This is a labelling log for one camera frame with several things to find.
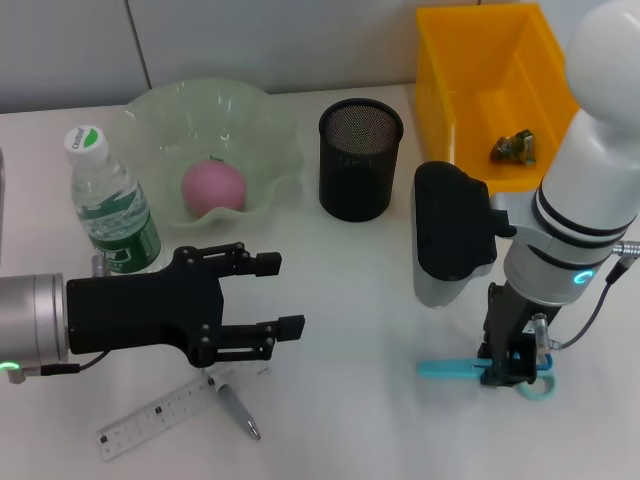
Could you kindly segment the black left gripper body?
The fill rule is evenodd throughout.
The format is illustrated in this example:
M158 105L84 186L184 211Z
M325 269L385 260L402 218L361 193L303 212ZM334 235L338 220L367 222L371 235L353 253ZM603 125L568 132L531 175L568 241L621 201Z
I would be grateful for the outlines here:
M66 284L75 355L154 345L180 350L196 368L216 362L223 297L215 259L179 248L164 269Z

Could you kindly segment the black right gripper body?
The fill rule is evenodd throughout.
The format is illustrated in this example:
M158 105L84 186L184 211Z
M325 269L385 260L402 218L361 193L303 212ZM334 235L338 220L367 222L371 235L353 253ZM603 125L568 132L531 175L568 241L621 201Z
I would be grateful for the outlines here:
M535 314L544 314L550 325L559 306L546 306L532 302L517 293L506 282L491 283L488 288L488 308L483 324L484 337L478 350L479 356L511 356L518 352L536 352L535 334L526 327Z

